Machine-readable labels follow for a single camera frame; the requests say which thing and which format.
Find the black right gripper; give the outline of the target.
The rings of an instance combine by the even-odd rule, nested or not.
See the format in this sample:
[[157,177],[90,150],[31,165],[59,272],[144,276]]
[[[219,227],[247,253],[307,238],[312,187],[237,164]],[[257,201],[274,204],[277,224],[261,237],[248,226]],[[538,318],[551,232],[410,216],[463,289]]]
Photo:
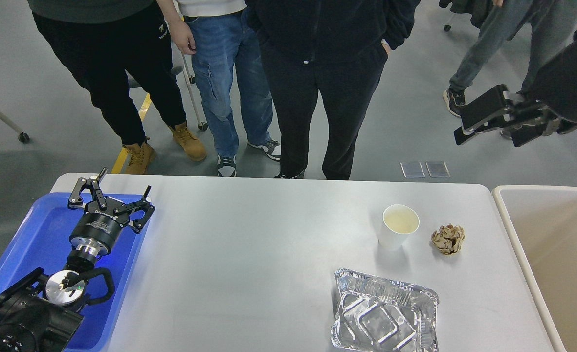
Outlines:
[[540,136],[577,129],[577,30],[573,42],[537,73],[525,100],[515,103],[500,84],[460,108],[461,126],[454,130],[458,146],[478,134],[519,125],[510,132],[521,147]]

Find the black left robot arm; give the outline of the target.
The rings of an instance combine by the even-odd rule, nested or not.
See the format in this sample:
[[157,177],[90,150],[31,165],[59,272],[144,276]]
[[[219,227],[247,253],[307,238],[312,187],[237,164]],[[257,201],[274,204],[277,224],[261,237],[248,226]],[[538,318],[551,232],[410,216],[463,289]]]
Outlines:
[[106,195],[107,173],[38,199],[0,259],[0,352],[98,352],[114,330],[155,206]]

